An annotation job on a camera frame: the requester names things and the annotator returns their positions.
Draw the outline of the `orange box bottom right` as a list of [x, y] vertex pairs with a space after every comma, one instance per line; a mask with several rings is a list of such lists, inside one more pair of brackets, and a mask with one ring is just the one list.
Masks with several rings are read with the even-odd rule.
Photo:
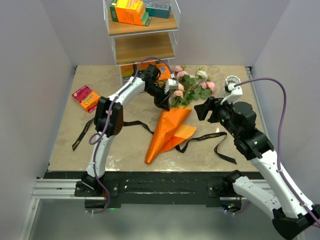
[[165, 63], [157, 63], [155, 65], [160, 70], [160, 81], [164, 81], [171, 78], [170, 68]]

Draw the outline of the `orange wrapping paper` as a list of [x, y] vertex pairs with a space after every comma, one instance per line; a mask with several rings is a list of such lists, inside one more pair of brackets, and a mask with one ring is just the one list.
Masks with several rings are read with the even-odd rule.
[[193, 136], [197, 128], [184, 124], [191, 112], [189, 105], [162, 111], [145, 155], [146, 164], [151, 164], [157, 155], [173, 149]]

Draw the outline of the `white ribbed vase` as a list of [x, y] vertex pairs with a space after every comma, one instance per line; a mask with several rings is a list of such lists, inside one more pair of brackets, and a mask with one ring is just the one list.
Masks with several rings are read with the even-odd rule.
[[241, 83], [241, 80], [235, 76], [235, 75], [230, 75], [227, 76], [225, 79], [225, 83], [224, 83], [224, 91], [225, 93], [231, 93], [236, 87], [235, 85]]

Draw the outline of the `pink orange snack box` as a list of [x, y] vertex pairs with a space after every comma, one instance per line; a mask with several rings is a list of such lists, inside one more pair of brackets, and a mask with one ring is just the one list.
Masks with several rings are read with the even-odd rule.
[[71, 96], [89, 114], [97, 108], [98, 100], [100, 98], [100, 96], [87, 85], [82, 86]]

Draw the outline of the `teal box top shelf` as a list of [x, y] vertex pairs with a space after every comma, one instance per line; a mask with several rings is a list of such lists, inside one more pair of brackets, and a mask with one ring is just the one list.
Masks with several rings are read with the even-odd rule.
[[151, 17], [168, 19], [171, 14], [169, 0], [144, 0], [143, 3]]

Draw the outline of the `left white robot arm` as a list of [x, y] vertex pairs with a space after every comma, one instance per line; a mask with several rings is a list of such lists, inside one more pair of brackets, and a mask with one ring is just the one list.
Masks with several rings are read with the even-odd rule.
[[145, 70], [137, 71], [117, 92], [109, 97], [100, 97], [93, 123], [96, 133], [89, 138], [93, 152], [81, 184], [92, 196], [99, 196], [106, 190], [102, 183], [105, 175], [106, 160], [113, 140], [124, 126], [124, 108], [139, 93], [146, 92], [154, 98], [156, 107], [170, 109], [170, 93], [164, 86], [155, 84], [161, 71], [155, 65], [148, 65]]

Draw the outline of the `orange box bottom middle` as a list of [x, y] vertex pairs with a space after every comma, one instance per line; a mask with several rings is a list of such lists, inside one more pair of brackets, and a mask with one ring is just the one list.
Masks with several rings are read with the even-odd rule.
[[137, 63], [137, 64], [136, 64], [135, 72], [136, 72], [137, 70], [139, 70], [139, 71], [144, 71], [144, 70], [146, 70], [146, 69], [148, 68], [149, 65], [153, 65], [153, 64], [154, 64], [153, 61], [143, 62], [143, 63]]

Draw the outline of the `black printed ribbon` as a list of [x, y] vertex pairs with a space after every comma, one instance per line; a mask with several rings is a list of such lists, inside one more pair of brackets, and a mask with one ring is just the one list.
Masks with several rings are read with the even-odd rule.
[[[78, 145], [80, 144], [80, 142], [82, 141], [82, 139], [84, 138], [84, 136], [86, 135], [86, 133], [89, 130], [90, 125], [92, 124], [92, 122], [94, 121], [94, 118], [90, 119], [84, 126], [83, 131], [80, 133], [79, 137], [76, 139], [75, 143], [72, 145], [72, 150], [75, 151], [75, 149], [78, 147]], [[135, 120], [135, 121], [130, 121], [130, 122], [124, 122], [124, 126], [125, 127], [131, 127], [131, 126], [137, 126], [137, 125], [141, 125], [144, 129], [146, 129], [148, 132], [150, 132], [152, 135], [154, 134], [153, 131], [150, 130], [150, 128], [148, 127], [147, 124], [139, 121], [139, 120]], [[189, 140], [187, 140], [185, 146], [183, 148], [180, 148], [179, 145], [175, 146], [175, 149], [180, 152], [180, 153], [184, 153], [187, 150], [188, 144], [190, 141], [203, 141], [203, 140], [207, 140], [207, 139], [213, 139], [213, 138], [218, 138], [218, 137], [222, 137], [225, 136], [225, 138], [223, 140], [221, 140], [215, 147], [214, 147], [214, 153], [217, 154], [221, 159], [230, 162], [232, 164], [237, 164], [236, 160], [232, 157], [223, 155], [222, 153], [218, 152], [218, 147], [220, 145], [220, 143], [222, 143], [227, 136], [226, 132], [217, 132], [217, 133], [208, 133], [205, 134], [203, 136], [200, 137], [193, 137], [190, 138]]]

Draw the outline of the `orange box bottom left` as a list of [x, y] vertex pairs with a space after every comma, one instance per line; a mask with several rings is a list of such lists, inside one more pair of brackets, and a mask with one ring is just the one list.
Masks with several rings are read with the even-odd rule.
[[130, 65], [123, 65], [120, 67], [121, 75], [123, 78], [130, 77], [134, 72], [134, 66]]

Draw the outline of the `orange green box top shelf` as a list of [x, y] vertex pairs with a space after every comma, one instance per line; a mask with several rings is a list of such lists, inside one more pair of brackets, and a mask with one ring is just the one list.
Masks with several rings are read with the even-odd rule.
[[109, 9], [113, 22], [148, 26], [152, 20], [142, 0], [112, 0]]

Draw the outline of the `pink flower bouquet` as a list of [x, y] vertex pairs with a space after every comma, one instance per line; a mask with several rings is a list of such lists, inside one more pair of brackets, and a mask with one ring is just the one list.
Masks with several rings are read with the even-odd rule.
[[216, 90], [216, 85], [205, 71], [199, 67], [195, 74], [188, 74], [186, 66], [176, 66], [174, 76], [178, 81], [178, 89], [171, 91], [171, 103], [173, 108], [186, 108], [193, 100], [206, 100]]

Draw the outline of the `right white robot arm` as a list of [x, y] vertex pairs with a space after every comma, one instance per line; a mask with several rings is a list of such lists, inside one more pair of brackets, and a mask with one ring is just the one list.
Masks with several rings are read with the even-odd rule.
[[235, 170], [222, 185], [227, 196], [239, 194], [247, 198], [271, 218], [276, 231], [286, 240], [293, 240], [319, 221], [320, 206], [299, 189], [278, 161], [271, 141], [256, 128], [257, 115], [251, 104], [209, 97], [194, 109], [200, 121], [212, 112], [208, 122], [220, 123], [233, 136], [236, 149], [255, 166], [273, 192], [268, 193]]

